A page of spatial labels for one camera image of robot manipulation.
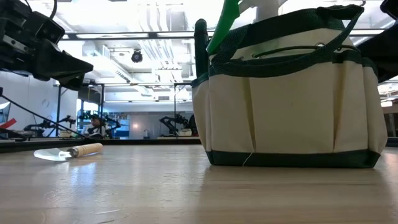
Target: wall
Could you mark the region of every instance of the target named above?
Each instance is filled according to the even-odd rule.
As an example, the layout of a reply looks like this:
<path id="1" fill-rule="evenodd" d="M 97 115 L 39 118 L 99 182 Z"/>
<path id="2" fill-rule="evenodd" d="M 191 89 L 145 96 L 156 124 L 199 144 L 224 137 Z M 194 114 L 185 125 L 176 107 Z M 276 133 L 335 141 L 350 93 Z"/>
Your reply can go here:
<path id="1" fill-rule="evenodd" d="M 53 80 L 43 82 L 32 76 L 22 77 L 13 73 L 0 72 L 0 86 L 4 88 L 5 96 L 41 116 L 52 117 L 52 120 L 55 121 L 57 119 L 58 87 L 53 84 Z M 76 116 L 77 94 L 77 91 L 67 90 L 62 95 L 60 118 L 69 114 Z M 0 98 L 0 103 L 5 102 L 5 99 Z M 10 129 L 21 130 L 28 124 L 35 123 L 32 114 L 15 105 L 12 105 L 10 109 L 9 119 L 12 118 L 15 118 L 17 123 Z M 41 123 L 42 119 L 36 118 L 36 122 Z"/>

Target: green tool handle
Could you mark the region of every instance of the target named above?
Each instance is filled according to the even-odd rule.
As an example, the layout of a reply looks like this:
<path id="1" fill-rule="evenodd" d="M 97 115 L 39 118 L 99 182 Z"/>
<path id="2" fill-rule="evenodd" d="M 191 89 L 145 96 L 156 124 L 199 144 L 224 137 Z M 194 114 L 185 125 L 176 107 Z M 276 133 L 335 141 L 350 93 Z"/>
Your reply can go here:
<path id="1" fill-rule="evenodd" d="M 240 15 L 239 0 L 224 0 L 223 10 L 221 12 L 220 19 L 218 20 L 216 30 L 207 46 L 207 52 L 209 55 L 212 55 L 216 51 L 217 47 L 232 27 L 235 19 Z"/>

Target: red object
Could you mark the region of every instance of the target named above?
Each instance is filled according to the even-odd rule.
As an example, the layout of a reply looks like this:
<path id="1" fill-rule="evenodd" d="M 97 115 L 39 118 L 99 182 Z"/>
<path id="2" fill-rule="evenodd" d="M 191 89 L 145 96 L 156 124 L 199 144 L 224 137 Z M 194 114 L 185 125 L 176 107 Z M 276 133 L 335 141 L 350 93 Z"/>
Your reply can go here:
<path id="1" fill-rule="evenodd" d="M 14 125 L 15 123 L 17 123 L 17 120 L 15 120 L 15 118 L 12 118 L 11 120 L 5 122 L 4 124 L 0 125 L 0 128 L 4 128 L 7 129 L 9 127 L 11 127 L 12 125 Z"/>

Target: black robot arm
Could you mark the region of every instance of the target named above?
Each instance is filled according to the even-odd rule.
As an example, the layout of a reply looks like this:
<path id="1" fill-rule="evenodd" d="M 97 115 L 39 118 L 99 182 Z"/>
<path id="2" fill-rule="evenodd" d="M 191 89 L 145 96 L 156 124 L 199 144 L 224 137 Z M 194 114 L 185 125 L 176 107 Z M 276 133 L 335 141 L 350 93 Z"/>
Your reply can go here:
<path id="1" fill-rule="evenodd" d="M 398 19 L 398 1 L 385 0 L 381 11 Z M 379 83 L 398 75 L 398 25 L 358 45 L 364 57 L 372 59 L 378 69 Z"/>
<path id="2" fill-rule="evenodd" d="M 0 70 L 79 90 L 93 66 L 61 51 L 65 30 L 20 0 L 0 0 Z"/>
<path id="3" fill-rule="evenodd" d="M 178 129 L 171 123 L 172 121 L 176 121 L 176 119 L 165 116 L 162 119 L 160 119 L 159 121 L 169 129 L 170 134 L 177 134 Z"/>

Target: dark green trim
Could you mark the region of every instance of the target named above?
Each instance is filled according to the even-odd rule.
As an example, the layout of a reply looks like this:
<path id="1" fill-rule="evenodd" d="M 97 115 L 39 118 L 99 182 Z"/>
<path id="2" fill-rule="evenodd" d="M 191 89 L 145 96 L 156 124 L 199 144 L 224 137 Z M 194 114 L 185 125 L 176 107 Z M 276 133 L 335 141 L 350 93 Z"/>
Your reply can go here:
<path id="1" fill-rule="evenodd" d="M 248 32 L 238 48 L 322 28 L 343 30 L 345 26 L 342 20 L 322 14 L 318 9 L 302 9 L 249 24 Z"/>
<path id="2" fill-rule="evenodd" d="M 334 17 L 336 19 L 350 20 L 349 24 L 343 29 L 333 40 L 325 43 L 323 47 L 305 54 L 294 60 L 283 61 L 279 63 L 271 63 L 268 58 L 261 59 L 260 65 L 250 65 L 248 61 L 240 62 L 231 60 L 233 55 L 239 48 L 244 38 L 247 37 L 248 27 L 231 30 L 227 37 L 220 44 L 220 51 L 211 59 L 211 64 L 217 72 L 222 71 L 224 74 L 239 73 L 293 73 L 304 70 L 317 63 L 322 63 L 325 59 L 330 58 L 333 53 L 338 50 L 343 42 L 348 38 L 349 33 L 353 30 L 355 23 L 358 21 L 364 8 L 356 5 L 349 6 L 332 6 L 328 8 L 319 7 L 317 13 L 323 17 Z"/>
<path id="3" fill-rule="evenodd" d="M 206 72 L 206 73 L 200 75 L 198 78 L 194 79 L 191 82 L 191 86 L 192 86 L 192 88 L 196 87 L 196 86 L 200 85 L 201 83 L 203 83 L 204 81 L 207 81 L 207 80 L 209 80 L 209 73 L 208 72 Z"/>
<path id="4" fill-rule="evenodd" d="M 209 161 L 219 166 L 373 168 L 380 154 L 363 149 L 326 154 L 267 154 L 250 152 L 206 152 Z"/>
<path id="5" fill-rule="evenodd" d="M 277 63 L 277 62 L 283 62 L 286 60 L 293 60 L 295 58 L 301 57 L 303 54 L 298 54 L 298 55 L 289 55 L 289 56 L 283 56 L 283 57 L 274 57 L 274 58 L 268 58 L 269 62 L 271 63 Z M 247 61 L 241 61 L 244 62 L 248 65 L 261 65 L 262 59 L 255 59 L 255 60 L 247 60 Z M 322 63 L 326 62 L 332 62 L 332 63 L 343 63 L 345 61 L 351 61 L 355 62 L 357 64 L 362 65 L 363 67 L 371 67 L 376 74 L 378 75 L 377 72 L 377 67 L 373 63 L 372 60 L 369 58 L 362 58 L 361 53 L 354 51 L 354 50 L 345 50 L 344 52 L 341 53 L 333 53 L 332 58 L 326 58 Z M 213 75 L 219 75 L 219 74 L 225 74 L 225 75 L 230 75 L 232 77 L 246 77 L 246 78 L 270 78 L 270 77 L 278 77 L 282 75 L 289 75 L 291 73 L 282 73 L 280 71 L 273 71 L 273 72 L 265 72 L 265 73 L 236 73 L 233 71 L 224 71 L 224 70 L 218 70 L 217 72 L 214 70 L 213 67 L 210 67 L 209 72 L 203 74 L 201 77 L 195 79 L 192 81 L 192 88 L 197 87 L 204 81 L 207 81 L 209 77 Z"/>
<path id="6" fill-rule="evenodd" d="M 261 52 L 261 53 L 258 53 L 258 54 L 252 54 L 251 57 L 252 58 L 260 58 L 260 57 L 263 57 L 263 56 L 276 54 L 276 53 L 284 52 L 284 51 L 288 51 L 288 50 L 304 50 L 304 49 L 305 50 L 318 50 L 321 47 L 322 46 L 304 46 L 304 45 L 303 46 L 282 47 L 282 48 L 279 48 L 279 49 L 269 50 L 267 52 Z M 355 51 L 361 53 L 361 51 L 358 48 L 356 48 L 355 46 L 351 46 L 351 45 L 342 45 L 340 47 L 340 50 L 342 50 L 342 49 L 351 49 L 351 50 L 355 50 Z"/>

